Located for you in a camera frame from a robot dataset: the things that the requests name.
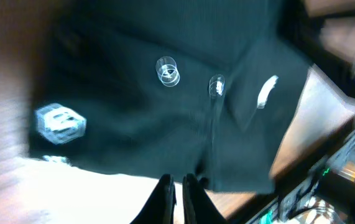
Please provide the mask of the black t-shirt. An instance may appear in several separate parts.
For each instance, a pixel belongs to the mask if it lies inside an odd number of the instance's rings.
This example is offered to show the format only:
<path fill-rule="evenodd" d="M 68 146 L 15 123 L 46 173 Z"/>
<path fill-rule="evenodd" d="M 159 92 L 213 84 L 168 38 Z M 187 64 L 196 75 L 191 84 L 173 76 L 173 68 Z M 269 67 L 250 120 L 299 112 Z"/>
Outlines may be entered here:
<path fill-rule="evenodd" d="M 47 41 L 29 155 L 215 192 L 269 172 L 310 63 L 279 28 L 292 1 L 75 1 Z"/>

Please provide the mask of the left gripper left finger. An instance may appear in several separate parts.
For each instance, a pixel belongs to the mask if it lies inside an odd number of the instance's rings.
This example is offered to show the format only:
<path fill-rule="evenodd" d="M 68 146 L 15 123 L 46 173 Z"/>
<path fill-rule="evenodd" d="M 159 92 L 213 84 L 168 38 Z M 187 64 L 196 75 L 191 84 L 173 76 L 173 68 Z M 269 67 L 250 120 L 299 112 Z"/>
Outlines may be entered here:
<path fill-rule="evenodd" d="M 131 224 L 173 224 L 176 191 L 173 177 L 164 174 Z"/>

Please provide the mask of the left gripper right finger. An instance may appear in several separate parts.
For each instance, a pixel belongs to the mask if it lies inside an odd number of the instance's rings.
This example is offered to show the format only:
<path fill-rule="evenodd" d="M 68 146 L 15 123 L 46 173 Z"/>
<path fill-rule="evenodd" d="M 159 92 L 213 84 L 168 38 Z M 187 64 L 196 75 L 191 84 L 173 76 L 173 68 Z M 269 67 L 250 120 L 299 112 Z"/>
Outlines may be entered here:
<path fill-rule="evenodd" d="M 183 178 L 185 224 L 228 224 L 193 174 Z"/>

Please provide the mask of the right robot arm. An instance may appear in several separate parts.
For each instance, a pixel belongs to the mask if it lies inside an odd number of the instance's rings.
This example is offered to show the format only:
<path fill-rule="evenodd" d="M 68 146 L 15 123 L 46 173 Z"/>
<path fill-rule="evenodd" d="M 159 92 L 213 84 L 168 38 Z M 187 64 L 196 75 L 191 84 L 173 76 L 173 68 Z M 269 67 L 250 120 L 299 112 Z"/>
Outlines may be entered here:
<path fill-rule="evenodd" d="M 288 0 L 280 34 L 355 98 L 355 0 Z"/>

